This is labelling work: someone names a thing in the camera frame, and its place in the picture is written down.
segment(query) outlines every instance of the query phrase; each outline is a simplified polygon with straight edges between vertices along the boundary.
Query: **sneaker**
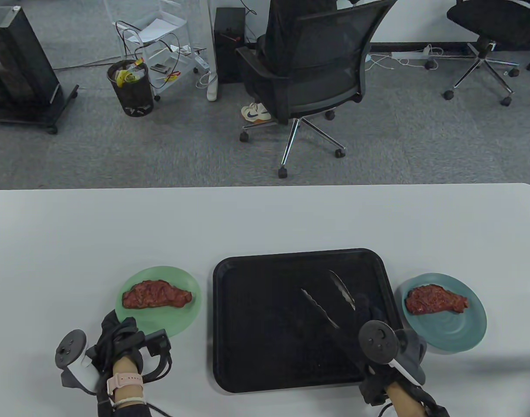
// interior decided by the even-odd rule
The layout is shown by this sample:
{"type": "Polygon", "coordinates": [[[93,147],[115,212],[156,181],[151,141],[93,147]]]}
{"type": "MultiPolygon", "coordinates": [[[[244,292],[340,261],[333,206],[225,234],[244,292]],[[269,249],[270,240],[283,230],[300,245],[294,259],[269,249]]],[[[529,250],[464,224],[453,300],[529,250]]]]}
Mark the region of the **sneaker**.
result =
{"type": "Polygon", "coordinates": [[[251,103],[241,108],[241,115],[251,123],[263,123],[271,119],[270,113],[262,103],[251,103]]]}

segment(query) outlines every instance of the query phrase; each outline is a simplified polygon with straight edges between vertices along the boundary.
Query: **plate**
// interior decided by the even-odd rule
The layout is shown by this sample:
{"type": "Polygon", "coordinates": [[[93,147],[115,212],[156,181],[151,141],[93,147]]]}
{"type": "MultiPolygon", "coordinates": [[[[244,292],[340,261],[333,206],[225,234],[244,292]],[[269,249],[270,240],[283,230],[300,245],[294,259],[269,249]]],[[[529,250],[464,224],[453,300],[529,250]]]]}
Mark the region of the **plate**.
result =
{"type": "Polygon", "coordinates": [[[186,330],[193,323],[201,309],[201,302],[201,288],[193,276],[173,266],[154,266],[138,272],[122,286],[116,298],[116,316],[120,322],[127,317],[135,318],[137,327],[146,335],[164,328],[166,334],[171,338],[186,330]],[[148,280],[164,280],[181,290],[190,291],[193,300],[183,308],[172,306],[144,308],[142,310],[124,308],[122,306],[122,294],[131,290],[135,284],[148,280]]]}
{"type": "Polygon", "coordinates": [[[431,272],[416,276],[402,284],[402,310],[406,320],[418,335],[431,346],[448,353],[458,353],[477,346],[487,330],[487,315],[475,293],[463,282],[445,274],[431,272]],[[470,307],[462,314],[442,311],[415,316],[406,308],[408,293],[414,288],[436,284],[445,290],[467,297],[470,307]]]}

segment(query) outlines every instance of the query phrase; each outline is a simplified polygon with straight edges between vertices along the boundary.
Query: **black mesh trash can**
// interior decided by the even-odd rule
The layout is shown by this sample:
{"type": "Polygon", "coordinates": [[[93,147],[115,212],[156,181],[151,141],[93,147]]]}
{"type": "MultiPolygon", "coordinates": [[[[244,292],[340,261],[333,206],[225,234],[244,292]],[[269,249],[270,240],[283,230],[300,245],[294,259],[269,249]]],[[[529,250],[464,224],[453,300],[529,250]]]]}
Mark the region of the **black mesh trash can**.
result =
{"type": "Polygon", "coordinates": [[[125,60],[116,62],[106,73],[106,76],[112,88],[120,100],[122,109],[126,115],[131,117],[143,117],[151,113],[154,107],[153,92],[148,77],[148,69],[145,63],[140,67],[143,69],[143,76],[135,82],[124,82],[122,87],[118,87],[116,83],[116,72],[125,70],[129,65],[133,64],[133,60],[125,60]]]}

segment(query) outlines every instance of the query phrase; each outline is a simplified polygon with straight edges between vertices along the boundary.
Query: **paper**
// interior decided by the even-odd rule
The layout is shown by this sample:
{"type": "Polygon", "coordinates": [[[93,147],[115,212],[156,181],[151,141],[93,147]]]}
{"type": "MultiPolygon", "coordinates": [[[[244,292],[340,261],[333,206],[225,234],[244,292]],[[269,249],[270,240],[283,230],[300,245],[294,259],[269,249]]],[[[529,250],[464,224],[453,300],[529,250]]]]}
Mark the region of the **paper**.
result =
{"type": "MultiPolygon", "coordinates": [[[[162,19],[155,19],[149,26],[139,32],[139,36],[143,43],[147,43],[162,38],[165,34],[170,33],[177,28],[178,26],[175,24],[171,24],[162,19]]],[[[130,36],[128,40],[130,42],[139,43],[137,36],[130,36]]]]}

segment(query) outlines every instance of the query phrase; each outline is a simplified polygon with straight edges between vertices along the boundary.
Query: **computer tower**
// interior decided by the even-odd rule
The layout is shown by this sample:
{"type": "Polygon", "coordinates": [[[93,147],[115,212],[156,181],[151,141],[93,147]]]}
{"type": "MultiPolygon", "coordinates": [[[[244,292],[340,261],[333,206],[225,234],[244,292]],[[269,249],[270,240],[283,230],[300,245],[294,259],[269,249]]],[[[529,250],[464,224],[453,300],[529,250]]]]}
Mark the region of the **computer tower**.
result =
{"type": "Polygon", "coordinates": [[[241,82],[235,50],[245,44],[245,13],[243,7],[218,7],[214,36],[219,83],[241,82]]]}
{"type": "Polygon", "coordinates": [[[0,105],[48,106],[59,87],[23,9],[0,7],[0,105]]]}

